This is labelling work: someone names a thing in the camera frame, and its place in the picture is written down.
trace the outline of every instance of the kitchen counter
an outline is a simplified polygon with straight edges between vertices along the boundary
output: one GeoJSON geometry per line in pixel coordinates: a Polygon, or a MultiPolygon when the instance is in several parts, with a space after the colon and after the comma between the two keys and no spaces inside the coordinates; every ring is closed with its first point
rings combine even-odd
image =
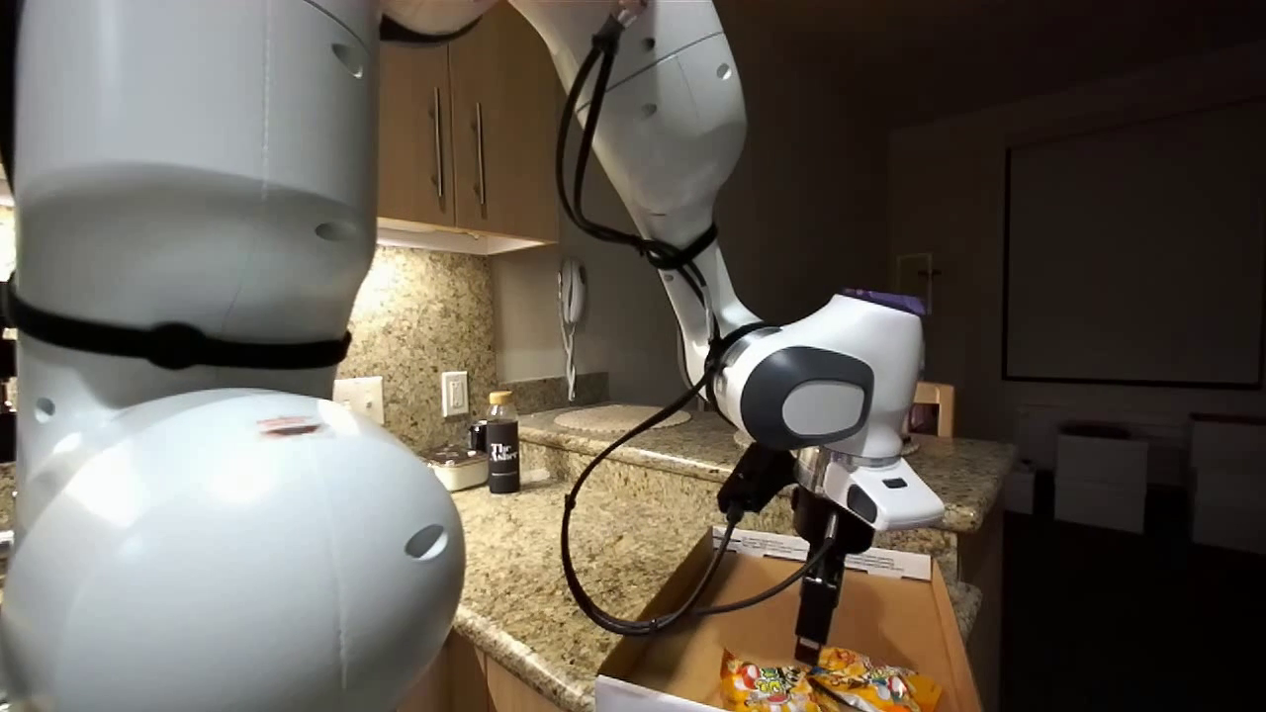
{"type": "MultiPolygon", "coordinates": [[[[558,518],[570,480],[645,415],[641,406],[583,406],[521,415],[527,490],[455,496],[466,525],[466,589],[455,629],[558,709],[591,709],[591,684],[616,638],[596,629],[567,594],[558,518]]],[[[715,484],[744,444],[715,415],[694,413],[616,449],[586,486],[575,513],[575,559],[586,589],[615,613],[637,616],[689,551],[720,522],[715,484]]],[[[983,594],[958,579],[953,534],[975,534],[1000,498],[1013,445],[913,444],[913,467],[946,498],[941,529],[884,534],[880,544],[925,551],[941,562],[962,633],[983,594]]],[[[792,507],[749,518],[789,529],[792,507]]]]}
{"type": "MultiPolygon", "coordinates": [[[[558,445],[592,455],[651,406],[578,406],[578,413],[534,413],[521,415],[521,440],[534,445],[558,445]]],[[[732,474],[732,464],[744,455],[744,440],[715,413],[689,413],[669,420],[641,440],[624,444],[615,457],[635,467],[677,472],[689,480],[720,484],[732,474]]],[[[1017,467],[1013,444],[991,440],[930,440],[913,436],[910,467],[946,498],[946,518],[938,529],[975,534],[996,510],[1009,472],[1017,467]]]]}
{"type": "MultiPolygon", "coordinates": [[[[558,562],[567,484],[537,474],[520,496],[455,496],[466,525],[466,589],[455,633],[550,705],[591,709],[591,684],[623,638],[596,629],[570,602],[558,562]]],[[[591,596],[637,616],[720,522],[709,498],[711,486],[694,480],[645,486],[645,474],[596,474],[575,513],[575,562],[591,596]]],[[[962,625],[975,625],[978,594],[958,583],[951,596],[962,625]]]]}

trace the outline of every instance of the bottle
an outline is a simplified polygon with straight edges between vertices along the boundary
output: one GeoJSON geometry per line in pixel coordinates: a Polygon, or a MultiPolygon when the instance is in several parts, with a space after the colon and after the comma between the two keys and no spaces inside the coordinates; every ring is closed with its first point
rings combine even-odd
{"type": "Polygon", "coordinates": [[[511,406],[511,391],[487,395],[487,490],[520,490],[520,420],[511,406]]]}

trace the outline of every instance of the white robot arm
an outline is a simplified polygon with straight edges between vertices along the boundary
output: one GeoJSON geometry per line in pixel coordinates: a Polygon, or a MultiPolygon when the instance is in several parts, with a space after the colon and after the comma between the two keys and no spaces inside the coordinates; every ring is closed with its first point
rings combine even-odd
{"type": "Polygon", "coordinates": [[[461,513],[327,403],[375,245],[367,0],[20,14],[15,709],[393,709],[461,513]]]}
{"type": "Polygon", "coordinates": [[[923,322],[836,298],[794,324],[764,324],[739,304],[711,240],[711,207],[744,146],[744,89],[711,0],[511,4],[575,88],[575,112],[637,238],[669,254],[656,267],[689,376],[709,384],[715,413],[753,444],[798,449],[794,513],[814,569],[794,642],[798,655],[814,655],[843,555],[871,544],[871,529],[941,518],[941,498],[902,457],[923,322]]]}

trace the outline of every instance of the light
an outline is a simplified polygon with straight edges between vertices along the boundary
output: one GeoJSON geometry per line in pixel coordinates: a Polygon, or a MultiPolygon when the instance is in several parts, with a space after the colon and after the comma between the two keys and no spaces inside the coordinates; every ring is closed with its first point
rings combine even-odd
{"type": "Polygon", "coordinates": [[[462,231],[462,224],[428,224],[428,221],[379,217],[379,245],[422,248],[422,254],[495,256],[495,254],[537,248],[542,240],[537,238],[515,238],[515,233],[484,233],[484,231],[462,231]]]}
{"type": "Polygon", "coordinates": [[[10,171],[0,167],[0,281],[15,267],[15,202],[10,171]]]}
{"type": "Polygon", "coordinates": [[[73,498],[116,529],[130,529],[151,510],[151,490],[126,445],[101,455],[73,486],[73,498]]]}

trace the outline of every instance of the wooden cabinet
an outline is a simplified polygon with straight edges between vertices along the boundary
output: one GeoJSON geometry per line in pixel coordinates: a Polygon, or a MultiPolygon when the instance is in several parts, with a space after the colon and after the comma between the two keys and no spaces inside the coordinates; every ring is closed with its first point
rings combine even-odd
{"type": "Polygon", "coordinates": [[[550,240],[558,104],[542,39],[511,8],[450,43],[383,43],[379,217],[550,240]]]}

